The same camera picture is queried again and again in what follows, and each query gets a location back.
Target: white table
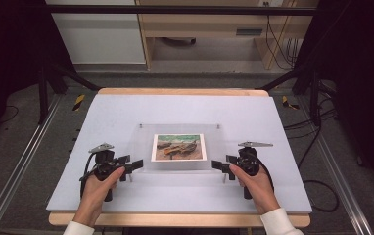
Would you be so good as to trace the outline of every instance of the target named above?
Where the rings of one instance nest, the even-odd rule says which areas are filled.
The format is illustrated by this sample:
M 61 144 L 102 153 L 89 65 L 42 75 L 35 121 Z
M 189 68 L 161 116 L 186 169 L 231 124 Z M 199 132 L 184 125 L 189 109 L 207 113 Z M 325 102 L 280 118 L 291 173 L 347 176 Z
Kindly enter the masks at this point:
M 168 166 L 151 163 L 154 133 L 205 134 L 208 160 Z M 143 159 L 132 182 L 120 182 L 97 220 L 104 226 L 258 227 L 252 200 L 237 181 L 226 180 L 211 160 L 238 156 L 238 143 L 257 141 L 279 203 L 293 224 L 309 225 L 311 206 L 273 99 L 255 90 L 103 89 L 95 97 L 70 160 L 47 210 L 50 222 L 66 225 L 79 204 L 78 178 L 88 150 L 104 142 L 115 156 Z

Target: wooden table edge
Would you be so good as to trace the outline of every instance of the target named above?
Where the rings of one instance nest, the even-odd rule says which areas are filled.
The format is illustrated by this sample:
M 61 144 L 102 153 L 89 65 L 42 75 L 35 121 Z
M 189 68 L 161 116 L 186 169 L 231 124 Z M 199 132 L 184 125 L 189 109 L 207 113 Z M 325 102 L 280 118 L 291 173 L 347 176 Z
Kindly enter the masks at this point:
M 261 96 L 264 90 L 250 89 L 172 89 L 172 88 L 103 88 L 100 95 L 210 95 L 210 96 Z
M 51 212 L 49 222 L 66 226 L 73 212 Z M 288 214 L 295 227 L 310 224 L 308 213 Z M 243 213 L 102 213 L 97 226 L 114 227 L 263 227 L 258 214 Z

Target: black pole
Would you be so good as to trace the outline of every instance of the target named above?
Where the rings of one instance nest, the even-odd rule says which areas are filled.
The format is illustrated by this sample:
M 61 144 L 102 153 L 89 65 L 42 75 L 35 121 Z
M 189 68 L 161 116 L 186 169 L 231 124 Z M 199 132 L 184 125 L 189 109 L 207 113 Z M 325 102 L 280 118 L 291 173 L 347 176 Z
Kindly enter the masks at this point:
M 69 14 L 188 14 L 316 16 L 329 10 L 316 8 L 232 7 L 232 6 L 132 6 L 132 5 L 24 5 L 23 10 Z

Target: white tabletop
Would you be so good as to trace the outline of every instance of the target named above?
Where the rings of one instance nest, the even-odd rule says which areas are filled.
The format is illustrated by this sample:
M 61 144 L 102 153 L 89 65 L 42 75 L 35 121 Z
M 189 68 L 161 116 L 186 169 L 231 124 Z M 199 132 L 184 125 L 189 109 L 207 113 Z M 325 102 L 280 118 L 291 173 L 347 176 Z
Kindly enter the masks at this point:
M 208 160 L 185 166 L 153 166 L 155 131 L 201 131 Z M 130 154 L 133 161 L 143 159 L 145 167 L 132 174 L 132 182 L 118 184 L 113 200 L 104 204 L 104 212 L 255 213 L 252 200 L 243 198 L 239 183 L 223 183 L 223 174 L 210 164 L 211 160 L 223 162 L 226 154 L 238 156 L 238 143 L 245 141 L 273 144 L 257 148 L 257 152 L 272 175 L 280 205 L 290 213 L 311 212 L 272 98 L 108 94 L 98 94 L 93 100 L 47 210 L 77 209 L 78 179 L 88 150 L 106 142 L 115 146 L 116 157 Z

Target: black curtain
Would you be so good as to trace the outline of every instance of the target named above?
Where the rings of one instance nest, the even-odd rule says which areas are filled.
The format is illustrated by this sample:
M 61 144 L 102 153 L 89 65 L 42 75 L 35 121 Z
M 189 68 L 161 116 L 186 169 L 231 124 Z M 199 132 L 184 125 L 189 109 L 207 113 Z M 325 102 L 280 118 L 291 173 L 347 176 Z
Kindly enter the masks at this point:
M 348 1 L 337 2 L 323 0 L 320 4 L 334 4 L 342 9 Z M 308 58 L 332 19 L 313 19 L 298 57 L 300 64 Z M 352 0 L 322 43 L 311 69 L 321 79 L 336 83 L 336 106 L 343 123 L 358 153 L 374 168 L 374 1 Z M 306 84 L 309 76 L 302 75 L 297 83 Z
M 24 2 L 46 4 L 44 0 Z M 37 83 L 37 73 L 44 64 L 54 61 L 75 72 L 51 14 L 26 13 L 22 10 L 24 2 L 0 0 L 0 117 L 8 96 Z M 55 91 L 65 92 L 62 77 L 52 70 L 48 74 Z

